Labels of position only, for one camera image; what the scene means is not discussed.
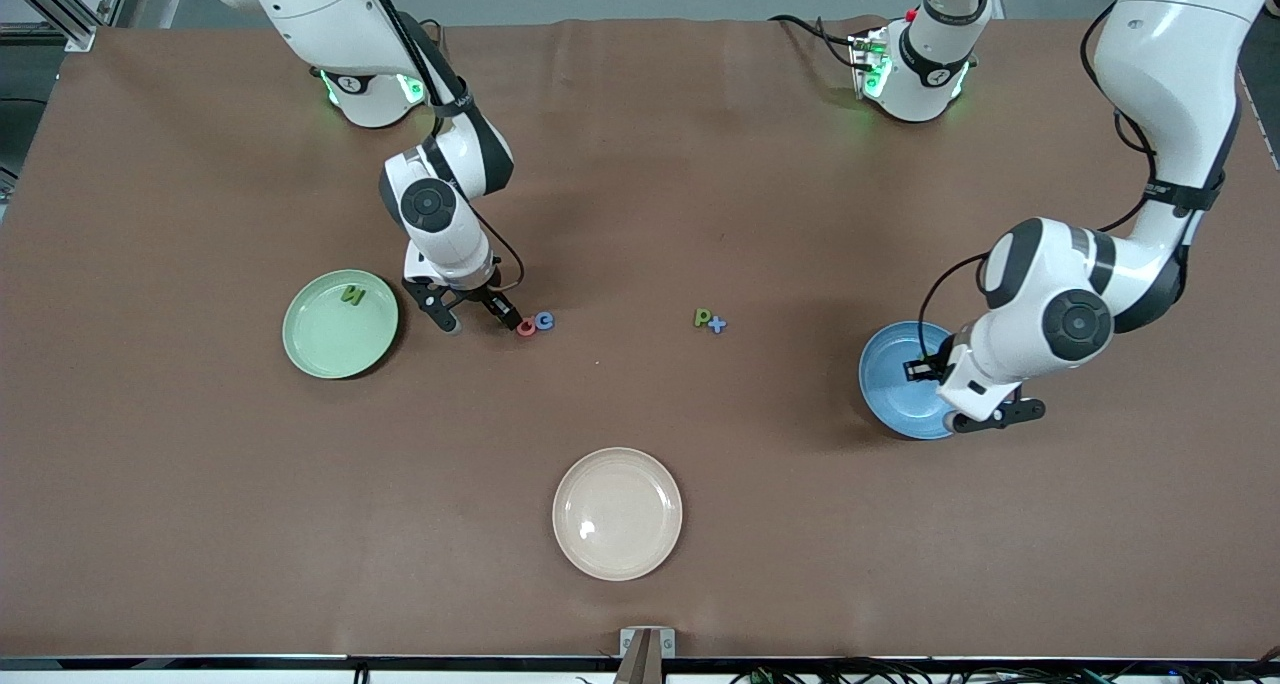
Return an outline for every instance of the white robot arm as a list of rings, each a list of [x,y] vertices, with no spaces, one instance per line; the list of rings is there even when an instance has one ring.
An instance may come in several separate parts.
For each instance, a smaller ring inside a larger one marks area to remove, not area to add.
[[[334,104],[357,126],[393,124],[426,90],[436,131],[388,159],[379,187],[388,213],[410,238],[403,284],[448,333],[460,330],[452,306],[463,300],[480,301],[515,329],[520,314],[502,293],[515,284],[500,286],[484,219],[470,205],[507,186],[511,149],[420,24],[390,0],[221,1],[265,12],[294,54],[319,69]],[[451,127],[440,133],[445,120]],[[445,302],[448,292],[453,297]]]
[[[856,91],[904,122],[933,119],[959,96],[973,45],[989,20],[987,0],[924,0],[908,19],[858,42]]]
[[[1007,424],[1019,402],[1005,400],[1023,382],[1088,362],[1183,295],[1192,240],[1224,183],[1236,59],[1262,1],[1116,1],[1098,85],[1146,133],[1155,177],[1126,238],[1029,219],[996,242],[980,273],[989,311],[909,366],[909,378],[941,382],[952,430]]]

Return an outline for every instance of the green led light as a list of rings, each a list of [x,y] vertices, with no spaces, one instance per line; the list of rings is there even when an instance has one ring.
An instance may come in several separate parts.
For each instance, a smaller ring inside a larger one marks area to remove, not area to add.
[[[324,69],[320,70],[320,81],[324,82],[324,88],[329,92],[329,104],[338,106],[338,95],[333,92],[333,85],[329,83],[329,77],[325,77]]]
[[[964,83],[964,76],[968,73],[969,73],[969,63],[965,61],[965,65],[960,68],[960,73],[956,74],[956,86],[955,88],[951,90],[951,99],[960,96],[960,85]]]
[[[884,91],[884,82],[893,72],[893,61],[888,56],[882,56],[874,69],[867,73],[867,96],[877,97]]]
[[[401,90],[404,92],[404,99],[410,104],[417,104],[422,101],[422,82],[417,79],[411,79],[403,74],[396,74],[396,81],[401,83]]]

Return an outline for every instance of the metal clamp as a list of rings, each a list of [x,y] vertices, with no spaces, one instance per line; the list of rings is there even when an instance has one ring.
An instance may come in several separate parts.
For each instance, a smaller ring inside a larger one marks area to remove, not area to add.
[[[613,684],[662,684],[662,660],[676,656],[676,630],[627,626],[618,633],[622,665]]]
[[[1033,398],[1015,398],[1001,402],[996,411],[982,421],[974,421],[959,411],[951,411],[946,416],[946,428],[956,434],[972,434],[986,429],[1005,429],[1024,421],[1036,421],[1044,418],[1044,402]]]

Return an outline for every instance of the brown table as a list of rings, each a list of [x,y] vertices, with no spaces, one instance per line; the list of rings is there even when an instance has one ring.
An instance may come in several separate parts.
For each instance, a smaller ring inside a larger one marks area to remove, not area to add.
[[[348,126],[274,32],[101,32],[0,229],[0,653],[595,653],[659,623],[698,656],[1257,656],[1280,179],[1252,119],[1188,296],[1029,386],[1043,421],[908,442],[858,392],[867,337],[946,265],[1139,195],[1082,29],[993,23],[923,126],[777,24],[451,32],[517,158],[479,206],[557,328],[472,310],[448,338],[402,296],[392,356],[346,382],[293,369],[280,318],[332,269],[398,279],[376,175],[429,114]],[[932,319],[980,310],[968,282]],[[686,505],[625,584],[550,532],[559,476],[607,446]]]

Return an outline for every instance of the plate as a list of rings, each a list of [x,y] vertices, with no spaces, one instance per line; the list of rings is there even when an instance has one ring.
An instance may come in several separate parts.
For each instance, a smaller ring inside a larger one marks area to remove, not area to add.
[[[580,459],[561,479],[552,509],[561,551],[605,582],[658,569],[676,547],[682,521],[680,489],[667,466],[623,447]]]
[[[938,351],[951,333],[924,323],[924,346]],[[920,359],[915,322],[890,324],[869,338],[858,362],[858,384],[874,415],[890,429],[913,439],[950,437],[943,420],[951,406],[938,396],[937,382],[908,382],[902,364]]]
[[[312,377],[353,377],[387,354],[398,324],[399,306],[387,282],[358,269],[330,272],[284,311],[284,354]]]

